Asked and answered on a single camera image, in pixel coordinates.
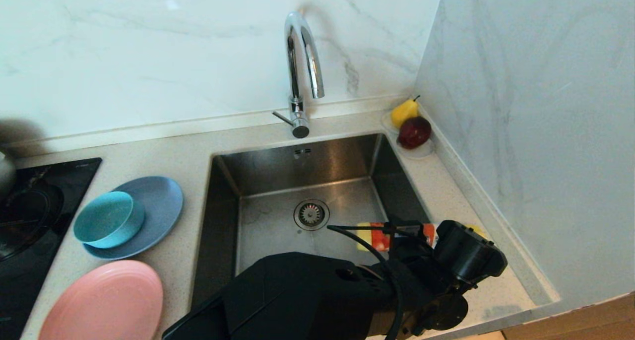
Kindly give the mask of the round metal drain strainer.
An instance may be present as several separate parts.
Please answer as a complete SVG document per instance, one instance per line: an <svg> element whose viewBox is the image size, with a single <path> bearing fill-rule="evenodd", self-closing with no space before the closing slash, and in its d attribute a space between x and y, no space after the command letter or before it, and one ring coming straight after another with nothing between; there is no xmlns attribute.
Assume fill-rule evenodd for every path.
<svg viewBox="0 0 635 340"><path fill-rule="evenodd" d="M324 228L330 218L329 207L318 199L301 201L293 211L295 224L306 231L316 231Z"/></svg>

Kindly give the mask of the pink plate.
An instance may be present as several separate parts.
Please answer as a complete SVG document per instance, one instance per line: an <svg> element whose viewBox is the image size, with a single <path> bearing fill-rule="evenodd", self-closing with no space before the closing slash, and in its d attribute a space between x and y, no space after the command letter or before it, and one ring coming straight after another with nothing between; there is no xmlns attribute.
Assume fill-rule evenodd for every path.
<svg viewBox="0 0 635 340"><path fill-rule="evenodd" d="M153 340L163 310L157 272L122 260L80 277L57 299L38 340Z"/></svg>

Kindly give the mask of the teal bowl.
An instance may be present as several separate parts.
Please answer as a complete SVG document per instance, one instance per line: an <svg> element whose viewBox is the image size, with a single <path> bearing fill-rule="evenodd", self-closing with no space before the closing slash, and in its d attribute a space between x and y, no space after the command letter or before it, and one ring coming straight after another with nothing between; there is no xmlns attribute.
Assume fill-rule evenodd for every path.
<svg viewBox="0 0 635 340"><path fill-rule="evenodd" d="M131 240L143 226L145 208L123 191L98 196L86 205L73 225L75 238L97 249L111 249Z"/></svg>

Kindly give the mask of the chrome gooseneck faucet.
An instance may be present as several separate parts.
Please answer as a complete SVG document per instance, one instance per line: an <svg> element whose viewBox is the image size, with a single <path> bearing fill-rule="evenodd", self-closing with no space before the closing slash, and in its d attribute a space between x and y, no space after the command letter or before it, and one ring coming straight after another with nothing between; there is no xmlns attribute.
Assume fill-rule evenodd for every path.
<svg viewBox="0 0 635 340"><path fill-rule="evenodd" d="M325 89L315 38L302 13L293 11L287 15L284 22L284 40L290 81L290 117L286 118L276 111L271 114L290 125L295 138L306 138L310 134L310 125L304 107L304 97L300 91L298 50L304 53L313 98L324 98Z"/></svg>

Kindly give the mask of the black glass cooktop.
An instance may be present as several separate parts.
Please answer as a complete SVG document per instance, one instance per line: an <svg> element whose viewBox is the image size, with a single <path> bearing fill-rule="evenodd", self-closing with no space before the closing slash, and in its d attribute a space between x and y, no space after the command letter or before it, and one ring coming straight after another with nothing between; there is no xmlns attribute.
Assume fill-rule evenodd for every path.
<svg viewBox="0 0 635 340"><path fill-rule="evenodd" d="M101 158L20 169L0 202L0 340L19 340Z"/></svg>

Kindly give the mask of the dark red apple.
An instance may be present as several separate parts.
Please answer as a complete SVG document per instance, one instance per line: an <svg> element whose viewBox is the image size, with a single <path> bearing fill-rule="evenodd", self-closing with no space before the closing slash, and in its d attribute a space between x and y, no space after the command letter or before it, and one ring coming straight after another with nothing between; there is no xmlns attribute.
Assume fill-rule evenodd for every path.
<svg viewBox="0 0 635 340"><path fill-rule="evenodd" d="M406 119L401 125L397 143L405 149L415 149L426 143L432 135L431 123L421 116Z"/></svg>

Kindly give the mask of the yellow pear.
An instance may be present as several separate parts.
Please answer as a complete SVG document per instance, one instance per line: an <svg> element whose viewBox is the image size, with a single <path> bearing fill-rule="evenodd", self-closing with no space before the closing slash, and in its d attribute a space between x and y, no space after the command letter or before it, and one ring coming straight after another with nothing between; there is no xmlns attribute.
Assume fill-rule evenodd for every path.
<svg viewBox="0 0 635 340"><path fill-rule="evenodd" d="M404 101L390 112L390 122L393 127L399 129L406 120L419 116L419 97L420 95L417 95Z"/></svg>

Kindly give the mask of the stainless steel sink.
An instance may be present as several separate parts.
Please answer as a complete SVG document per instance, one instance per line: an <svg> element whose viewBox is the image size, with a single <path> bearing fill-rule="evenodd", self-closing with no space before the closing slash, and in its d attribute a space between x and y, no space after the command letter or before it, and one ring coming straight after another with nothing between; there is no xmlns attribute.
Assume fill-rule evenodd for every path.
<svg viewBox="0 0 635 340"><path fill-rule="evenodd" d="M384 134L214 155L191 305L274 254L375 264L370 252L327 226L383 223L390 216L431 222L403 166ZM324 228L306 231L295 224L294 209L307 199L329 207Z"/></svg>

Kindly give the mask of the blue-grey plate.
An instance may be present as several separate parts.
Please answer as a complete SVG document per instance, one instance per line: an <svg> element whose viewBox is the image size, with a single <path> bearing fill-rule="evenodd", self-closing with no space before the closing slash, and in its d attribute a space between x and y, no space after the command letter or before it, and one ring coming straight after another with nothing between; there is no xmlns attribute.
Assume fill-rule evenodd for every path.
<svg viewBox="0 0 635 340"><path fill-rule="evenodd" d="M111 249L84 245L91 255L105 260L121 260L137 256L163 240L173 229L184 204L181 186L163 176L147 176L120 184L114 192L125 192L144 206L145 220L140 231L130 240Z"/></svg>

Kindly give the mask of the yellow-capped detergent bottle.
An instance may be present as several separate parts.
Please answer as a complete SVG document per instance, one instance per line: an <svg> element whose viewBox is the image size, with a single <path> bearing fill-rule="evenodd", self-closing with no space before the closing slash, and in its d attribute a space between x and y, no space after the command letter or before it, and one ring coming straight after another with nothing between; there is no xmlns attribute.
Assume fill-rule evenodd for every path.
<svg viewBox="0 0 635 340"><path fill-rule="evenodd" d="M411 224L397 225L397 229L408 232L415 236L422 236L426 239L429 246L434 247L438 241L438 234L434 224ZM379 229L357 229L354 233L374 247L379 252L388 252L390 250L391 240L387 232Z"/></svg>

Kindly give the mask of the small white dish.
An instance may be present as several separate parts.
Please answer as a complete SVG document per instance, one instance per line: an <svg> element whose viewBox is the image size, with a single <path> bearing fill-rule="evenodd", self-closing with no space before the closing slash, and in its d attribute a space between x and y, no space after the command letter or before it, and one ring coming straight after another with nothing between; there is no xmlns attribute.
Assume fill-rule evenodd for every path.
<svg viewBox="0 0 635 340"><path fill-rule="evenodd" d="M403 148L402 145L397 142L399 130L392 124L390 115L390 111L383 114L383 116L381 117L381 125L383 126L384 130L388 132L389 139L391 142L394 143L399 154L411 160L422 160L435 152L435 143L433 142L432 138L429 138L428 141L417 148Z"/></svg>

